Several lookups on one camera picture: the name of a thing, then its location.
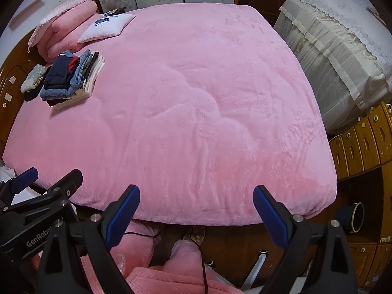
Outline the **folded pink quilt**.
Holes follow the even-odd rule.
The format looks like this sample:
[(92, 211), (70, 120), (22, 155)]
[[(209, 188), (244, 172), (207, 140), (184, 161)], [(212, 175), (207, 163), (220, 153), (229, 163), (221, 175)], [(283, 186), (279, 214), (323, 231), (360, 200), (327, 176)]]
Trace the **folded pink quilt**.
[(52, 63), (62, 52), (78, 52), (83, 32), (101, 15), (91, 0), (68, 0), (44, 16), (29, 38), (27, 50), (37, 47), (40, 56)]

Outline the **pink plush bed blanket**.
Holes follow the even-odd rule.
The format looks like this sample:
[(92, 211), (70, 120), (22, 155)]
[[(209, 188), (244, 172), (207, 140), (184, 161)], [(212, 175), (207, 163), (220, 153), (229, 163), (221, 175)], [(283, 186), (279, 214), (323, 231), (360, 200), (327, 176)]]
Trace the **pink plush bed blanket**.
[(104, 209), (139, 186), (135, 217), (168, 224), (257, 224), (256, 186), (306, 218), (336, 198), (314, 93), (296, 57), (247, 5), (139, 9), (104, 57), (91, 97), (56, 110), (23, 104), (3, 160), (48, 188), (73, 169), (73, 202)]

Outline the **folded blue jeans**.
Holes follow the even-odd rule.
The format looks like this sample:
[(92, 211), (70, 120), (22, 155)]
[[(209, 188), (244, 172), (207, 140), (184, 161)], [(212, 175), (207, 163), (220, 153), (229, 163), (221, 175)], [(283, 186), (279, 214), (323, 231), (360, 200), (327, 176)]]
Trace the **folded blue jeans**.
[[(69, 50), (66, 50), (66, 51), (64, 51), (64, 52), (62, 52), (61, 54), (67, 54), (67, 55), (71, 55), (71, 54), (73, 54), (73, 53), (71, 53)], [(79, 58), (80, 58), (80, 62), (79, 62), (79, 65), (80, 64), (82, 64), (84, 61), (85, 61), (85, 58), (88, 56), (88, 55), (90, 55), (91, 54), (91, 51), (89, 50), (89, 49), (87, 49), (87, 50), (85, 50), (83, 53), (82, 53), (82, 55), (81, 56), (78, 56)], [(61, 90), (46, 90), (45, 88), (44, 88), (44, 85), (43, 85), (43, 88), (41, 89), (41, 91), (40, 91), (40, 98), (43, 100), (43, 101), (47, 101), (48, 99), (56, 99), (56, 98), (61, 98), (61, 97), (63, 97), (63, 95), (66, 95), (66, 94), (72, 94), (73, 93), (73, 91), (72, 91), (72, 89), (75, 89), (76, 88), (76, 86), (75, 86), (75, 84), (76, 84), (76, 82), (77, 82), (77, 75), (75, 75), (75, 73), (74, 73), (74, 76), (72, 77), (72, 79), (71, 79), (71, 81), (70, 81), (70, 88), (68, 88), (68, 90), (67, 89), (61, 89)]]

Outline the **wooden drawer cabinet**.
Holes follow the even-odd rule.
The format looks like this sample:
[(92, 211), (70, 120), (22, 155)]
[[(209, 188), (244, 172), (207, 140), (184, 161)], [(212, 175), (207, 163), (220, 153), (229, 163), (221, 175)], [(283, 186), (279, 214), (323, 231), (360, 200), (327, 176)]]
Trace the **wooden drawer cabinet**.
[[(391, 104), (372, 108), (364, 118), (330, 140), (338, 176), (335, 218), (343, 226), (357, 284), (373, 287), (391, 261)], [(351, 229), (353, 204), (362, 202), (363, 226)]]

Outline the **brown wooden headboard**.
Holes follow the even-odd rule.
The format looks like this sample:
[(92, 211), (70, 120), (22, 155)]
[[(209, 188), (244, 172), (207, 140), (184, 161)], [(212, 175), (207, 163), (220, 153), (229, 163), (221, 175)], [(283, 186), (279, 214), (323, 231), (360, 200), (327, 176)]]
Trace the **brown wooden headboard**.
[(44, 63), (36, 49), (27, 52), (32, 33), (33, 30), (16, 44), (1, 66), (1, 156), (3, 156), (12, 126), (24, 102), (20, 91), (21, 84), (36, 64)]

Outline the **grey white socks bundle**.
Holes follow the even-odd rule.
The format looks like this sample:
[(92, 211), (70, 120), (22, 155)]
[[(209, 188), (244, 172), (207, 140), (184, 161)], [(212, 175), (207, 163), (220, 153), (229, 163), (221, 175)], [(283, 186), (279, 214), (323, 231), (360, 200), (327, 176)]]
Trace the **grey white socks bundle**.
[(20, 91), (21, 93), (26, 93), (28, 91), (34, 90), (38, 84), (39, 84), (39, 79), (44, 75), (46, 72), (46, 68), (40, 64), (37, 64), (31, 72), (28, 73), (26, 79), (24, 82), (21, 84)]

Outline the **navy red varsity jacket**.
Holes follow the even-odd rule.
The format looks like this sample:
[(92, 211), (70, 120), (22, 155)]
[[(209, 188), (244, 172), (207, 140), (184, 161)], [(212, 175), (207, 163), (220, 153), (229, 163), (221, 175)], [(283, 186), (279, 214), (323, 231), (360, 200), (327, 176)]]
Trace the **navy red varsity jacket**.
[(68, 90), (79, 62), (80, 58), (73, 54), (60, 54), (57, 56), (45, 77), (44, 88), (46, 90)]

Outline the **folded cream garment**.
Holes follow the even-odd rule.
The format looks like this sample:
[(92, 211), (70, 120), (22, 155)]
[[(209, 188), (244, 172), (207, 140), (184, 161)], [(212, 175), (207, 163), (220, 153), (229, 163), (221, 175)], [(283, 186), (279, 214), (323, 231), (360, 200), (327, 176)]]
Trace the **folded cream garment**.
[(61, 110), (67, 106), (74, 105), (82, 100), (91, 97), (95, 81), (98, 75), (102, 71), (105, 64), (105, 58), (99, 53), (95, 52), (92, 58), (92, 64), (87, 69), (87, 78), (84, 79), (82, 87), (79, 88), (71, 97), (65, 99), (63, 102), (59, 102), (54, 105), (56, 110)]

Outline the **white small pillow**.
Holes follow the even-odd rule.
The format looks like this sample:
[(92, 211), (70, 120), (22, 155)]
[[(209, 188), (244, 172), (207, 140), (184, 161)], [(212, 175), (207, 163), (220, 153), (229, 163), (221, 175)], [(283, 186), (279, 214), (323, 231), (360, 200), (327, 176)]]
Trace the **white small pillow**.
[(78, 43), (116, 37), (136, 18), (133, 14), (122, 13), (95, 20), (80, 36)]

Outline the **white chair base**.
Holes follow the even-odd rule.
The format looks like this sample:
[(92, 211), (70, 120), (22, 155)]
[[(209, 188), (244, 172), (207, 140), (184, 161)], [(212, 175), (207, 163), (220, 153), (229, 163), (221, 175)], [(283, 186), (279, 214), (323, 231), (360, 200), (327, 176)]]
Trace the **white chair base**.
[[(268, 257), (269, 252), (268, 251), (260, 251), (258, 254), (258, 259), (256, 261), (256, 263), (254, 264), (253, 268), (251, 269), (250, 273), (247, 275), (244, 283), (242, 284), (242, 286), (239, 288), (239, 290), (244, 293), (244, 294), (252, 294), (252, 293), (260, 293), (262, 288), (264, 287), (259, 286), (259, 287), (253, 287), (253, 284), (257, 278), (257, 276), (259, 275), (260, 270), (262, 269), (262, 267), (264, 266), (264, 263), (266, 261), (266, 258)], [(213, 272), (213, 274), (215, 275), (215, 278), (217, 279), (217, 281), (219, 281), (220, 283), (223, 283), (225, 285), (231, 286), (231, 287), (235, 287), (231, 282), (229, 282), (227, 279), (225, 279), (224, 277), (222, 277), (219, 273), (217, 273), (215, 271), (216, 265), (213, 261), (207, 263), (207, 267)]]

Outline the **folded dark garment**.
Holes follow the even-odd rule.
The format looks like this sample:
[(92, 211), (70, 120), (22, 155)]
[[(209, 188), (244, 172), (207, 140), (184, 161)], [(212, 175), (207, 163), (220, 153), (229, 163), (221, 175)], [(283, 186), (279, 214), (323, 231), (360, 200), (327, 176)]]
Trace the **folded dark garment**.
[(63, 95), (63, 97), (61, 97), (61, 98), (48, 99), (47, 100), (47, 104), (49, 104), (50, 107), (54, 107), (55, 104), (57, 104), (59, 102), (63, 102), (65, 99), (71, 97), (71, 95), (73, 95), (79, 88), (82, 87), (84, 79), (87, 78), (87, 73), (86, 73), (87, 69), (92, 64), (92, 58), (93, 58), (94, 53), (91, 53), (90, 55), (88, 55), (85, 58), (85, 61), (78, 66), (77, 71), (75, 72), (75, 75), (78, 76), (77, 77), (77, 82), (75, 84), (76, 88), (72, 89), (73, 93), (72, 94), (68, 93), (66, 95)]

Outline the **pink pajama legs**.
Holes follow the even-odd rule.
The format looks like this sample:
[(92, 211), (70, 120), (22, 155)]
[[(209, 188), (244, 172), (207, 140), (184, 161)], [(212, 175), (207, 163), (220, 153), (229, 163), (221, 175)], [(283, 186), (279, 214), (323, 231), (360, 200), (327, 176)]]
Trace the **pink pajama legs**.
[(240, 293), (220, 283), (202, 263), (199, 249), (205, 238), (203, 226), (188, 228), (171, 248), (162, 266), (150, 264), (164, 225), (132, 220), (126, 235), (110, 251), (122, 276), (134, 293)]

